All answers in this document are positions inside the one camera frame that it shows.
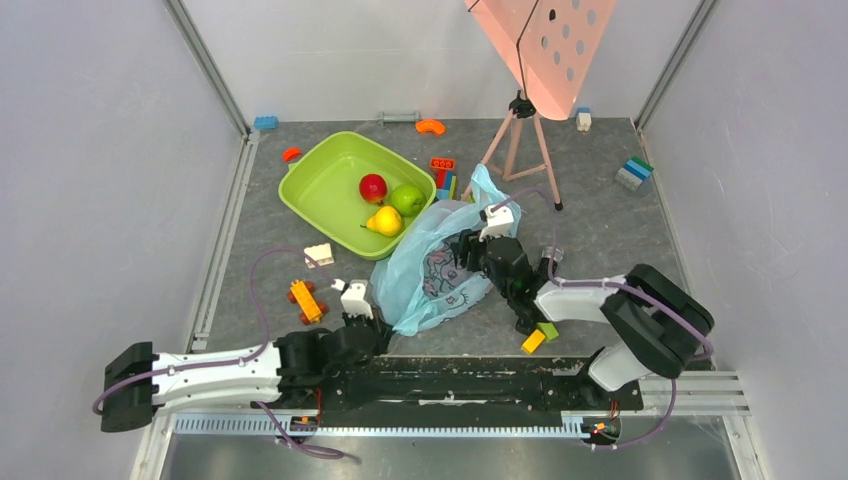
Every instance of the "blue toy brick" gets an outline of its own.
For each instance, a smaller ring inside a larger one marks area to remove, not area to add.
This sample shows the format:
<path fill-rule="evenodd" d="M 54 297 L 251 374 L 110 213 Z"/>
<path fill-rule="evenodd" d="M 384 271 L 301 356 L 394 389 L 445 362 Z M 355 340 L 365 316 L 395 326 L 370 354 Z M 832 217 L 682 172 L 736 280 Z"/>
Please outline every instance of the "blue toy brick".
<path fill-rule="evenodd" d="M 625 169 L 621 169 L 615 174 L 615 181 L 624 185 L 629 190 L 635 192 L 642 185 L 642 180 Z"/>
<path fill-rule="evenodd" d="M 633 160 L 628 160 L 628 161 L 627 161 L 627 163 L 625 163 L 625 165 L 628 165 L 628 166 L 630 166 L 633 170 L 636 170 L 637 172 L 639 172 L 639 177 L 641 177 L 641 178 L 643 178 L 643 179 L 648 178 L 648 177 L 650 177 L 650 176 L 651 176 L 651 172 L 650 172 L 650 171 L 648 171 L 648 170 L 647 170 L 645 167 L 643 167 L 642 165 L 639 165 L 638 163 L 634 162 Z"/>
<path fill-rule="evenodd" d="M 256 117 L 253 121 L 253 128 L 257 130 L 273 130 L 277 128 L 277 117 Z"/>
<path fill-rule="evenodd" d="M 636 168 L 634 168 L 633 165 L 630 164 L 630 162 L 625 163 L 624 166 L 621 167 L 621 168 L 627 170 L 628 172 L 630 172 L 633 175 L 635 175 L 636 177 L 638 177 L 640 181 L 648 178 L 647 176 L 645 176 L 641 172 L 639 172 L 639 170 L 636 170 Z"/>

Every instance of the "translucent plastic bag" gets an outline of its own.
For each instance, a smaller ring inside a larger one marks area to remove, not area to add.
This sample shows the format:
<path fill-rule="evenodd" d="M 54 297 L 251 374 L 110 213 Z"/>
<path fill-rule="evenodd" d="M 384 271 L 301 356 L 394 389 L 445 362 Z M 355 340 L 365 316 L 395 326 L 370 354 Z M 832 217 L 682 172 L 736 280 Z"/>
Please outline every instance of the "translucent plastic bag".
<path fill-rule="evenodd" d="M 412 336 L 453 318 L 479 302 L 491 288 L 480 273 L 454 266 L 450 243 L 466 228 L 480 229 L 480 210 L 506 200 L 489 172 L 477 165 L 471 176 L 475 203 L 441 200 L 422 212 L 392 256 L 377 262 L 371 274 L 372 296 L 395 332 Z M 521 209 L 511 203 L 515 223 Z"/>

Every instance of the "orange toy car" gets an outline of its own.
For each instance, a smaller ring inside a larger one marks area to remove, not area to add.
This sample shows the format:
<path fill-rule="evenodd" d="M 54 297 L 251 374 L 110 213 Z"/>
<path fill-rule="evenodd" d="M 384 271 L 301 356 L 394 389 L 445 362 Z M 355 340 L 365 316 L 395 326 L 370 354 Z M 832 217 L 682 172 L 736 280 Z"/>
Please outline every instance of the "orange toy car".
<path fill-rule="evenodd" d="M 316 302 L 312 298 L 312 292 L 314 291 L 314 283 L 295 280 L 292 282 L 291 289 L 286 294 L 290 302 L 297 303 L 300 305 L 300 309 L 303 310 L 300 314 L 300 322 L 304 325 L 320 323 L 321 317 L 329 311 L 326 303 Z"/>

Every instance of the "gray floor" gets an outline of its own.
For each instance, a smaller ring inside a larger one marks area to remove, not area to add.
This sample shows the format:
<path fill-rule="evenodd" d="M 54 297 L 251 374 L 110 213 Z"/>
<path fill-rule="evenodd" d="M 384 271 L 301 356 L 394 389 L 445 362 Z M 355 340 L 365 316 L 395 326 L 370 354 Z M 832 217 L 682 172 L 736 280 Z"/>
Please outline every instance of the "gray floor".
<path fill-rule="evenodd" d="M 626 418 L 624 439 L 652 418 Z M 574 440 L 335 437 L 313 443 L 351 455 L 322 461 L 268 437 L 177 435 L 163 479 L 689 479 L 732 480 L 739 474 L 718 418 L 672 418 L 651 441 L 592 453 Z"/>
<path fill-rule="evenodd" d="M 228 350 L 261 342 L 262 328 L 247 290 L 248 269 L 262 252 L 276 247 L 304 248 L 327 241 L 326 237 L 289 210 L 277 188 L 286 173 L 280 160 L 283 150 L 299 147 L 304 152 L 328 135 L 353 130 L 425 166 L 431 157 L 451 157 L 458 163 L 463 187 L 475 164 L 485 153 L 500 120 L 453 120 L 444 122 L 441 137 L 421 136 L 411 124 L 385 127 L 375 122 L 284 123 L 263 135 L 244 198 L 223 287 L 217 305 L 210 350 Z M 557 214 L 558 239 L 566 250 L 559 274 L 567 278 L 600 278 L 626 273 L 635 263 L 649 263 L 678 284 L 678 259 L 661 205 L 655 192 L 637 196 L 618 185 L 613 177 L 632 155 L 641 156 L 637 136 L 626 119 L 594 119 L 591 131 L 581 134 L 572 122 L 543 120 L 548 148 L 565 209 Z M 508 141 L 502 142 L 493 164 L 503 165 Z M 526 125 L 516 170 L 541 162 L 532 125 Z M 512 182 L 495 183 L 506 193 L 528 186 L 549 190 L 544 172 Z M 551 239 L 551 222 L 541 200 L 522 200 L 525 212 L 519 239 L 535 264 L 541 245 Z M 326 267 L 335 278 L 367 279 L 373 262 L 333 246 L 335 264 Z M 271 321 L 273 337 L 303 329 L 296 306 L 286 300 L 295 277 L 316 281 L 301 258 L 280 255 L 266 260 L 257 272 L 257 292 Z M 330 306 L 324 326 L 342 325 L 337 292 L 319 285 L 318 300 Z M 517 355 L 524 337 L 515 332 L 515 316 L 503 299 L 491 293 L 469 312 L 416 337 L 396 336 L 391 354 L 405 355 Z M 607 325 L 589 322 L 559 324 L 560 337 L 542 345 L 540 355 L 586 356 L 616 340 Z"/>

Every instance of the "black cord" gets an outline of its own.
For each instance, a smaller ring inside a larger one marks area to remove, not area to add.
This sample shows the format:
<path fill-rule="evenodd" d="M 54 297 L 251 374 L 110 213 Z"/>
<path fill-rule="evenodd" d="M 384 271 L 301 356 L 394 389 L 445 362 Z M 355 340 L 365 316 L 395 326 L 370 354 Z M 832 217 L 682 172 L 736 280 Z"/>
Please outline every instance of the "black cord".
<path fill-rule="evenodd" d="M 518 40 L 515 41 L 515 52 L 518 54 L 518 68 L 521 70 L 521 88 L 524 90 L 524 98 L 528 100 L 530 99 L 530 96 L 527 94 L 527 80 L 524 78 L 524 62 L 521 61 L 521 39 L 524 37 L 524 32 L 527 31 L 527 25 L 530 25 L 530 19 L 533 18 L 533 14 L 536 13 L 536 7 L 538 6 L 539 0 L 536 0 L 536 3 L 533 4 L 533 8 L 530 10 L 530 15 L 527 15 L 527 21 L 524 22 L 524 28 L 522 28 L 521 33 L 518 34 Z"/>

